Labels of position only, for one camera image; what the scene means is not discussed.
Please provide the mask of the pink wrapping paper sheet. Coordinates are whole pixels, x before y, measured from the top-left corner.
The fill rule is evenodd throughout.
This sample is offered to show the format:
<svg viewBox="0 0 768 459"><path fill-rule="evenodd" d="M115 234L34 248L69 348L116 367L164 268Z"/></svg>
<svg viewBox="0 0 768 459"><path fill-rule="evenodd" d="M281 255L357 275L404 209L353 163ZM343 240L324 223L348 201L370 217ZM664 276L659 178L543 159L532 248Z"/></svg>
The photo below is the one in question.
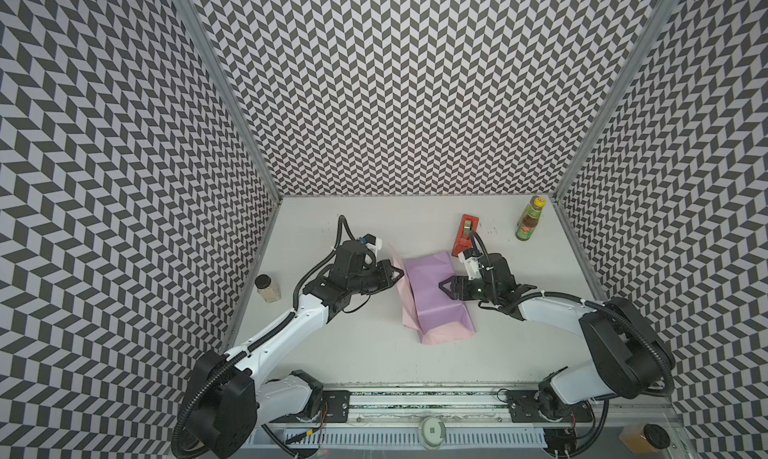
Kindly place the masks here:
<svg viewBox="0 0 768 459"><path fill-rule="evenodd" d="M387 247L394 267L404 271L396 284L402 304L402 324L414 330L424 345L438 345L469 339L476 333L467 306L452 300L439 288L451 279L454 265L443 251L415 259L403 259Z"/></svg>

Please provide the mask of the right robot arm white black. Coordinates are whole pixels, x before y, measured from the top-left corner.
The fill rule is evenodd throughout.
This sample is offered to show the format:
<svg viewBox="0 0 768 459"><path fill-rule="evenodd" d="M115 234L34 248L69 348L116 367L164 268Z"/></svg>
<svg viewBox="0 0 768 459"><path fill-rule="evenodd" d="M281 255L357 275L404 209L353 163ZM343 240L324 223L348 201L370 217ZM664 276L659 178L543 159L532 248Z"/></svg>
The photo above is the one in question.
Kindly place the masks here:
<svg viewBox="0 0 768 459"><path fill-rule="evenodd" d="M668 397L674 389L675 360L633 303L616 298L599 302L521 284L498 253L462 253L466 274L438 283L450 299L476 301L484 309L522 322L537 322L583 341L590 358L543 379L534 394L539 414L550 421L579 403L640 395Z"/></svg>

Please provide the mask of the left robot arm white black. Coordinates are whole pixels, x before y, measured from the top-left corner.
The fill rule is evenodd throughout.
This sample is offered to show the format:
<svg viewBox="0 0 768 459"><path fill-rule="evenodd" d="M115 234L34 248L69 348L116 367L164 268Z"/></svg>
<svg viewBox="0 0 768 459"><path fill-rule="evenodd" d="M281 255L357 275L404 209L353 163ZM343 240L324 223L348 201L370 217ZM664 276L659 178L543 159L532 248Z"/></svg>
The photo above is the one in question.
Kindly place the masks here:
<svg viewBox="0 0 768 459"><path fill-rule="evenodd" d="M393 288L404 272L377 257L383 242L367 234L335 245L297 284L293 306L255 336L224 353L209 351L196 362L171 434L177 458L207 452L228 458L257 427L294 416L323 414L322 384L302 370L282 379L271 374L313 333L342 313L355 295Z"/></svg>

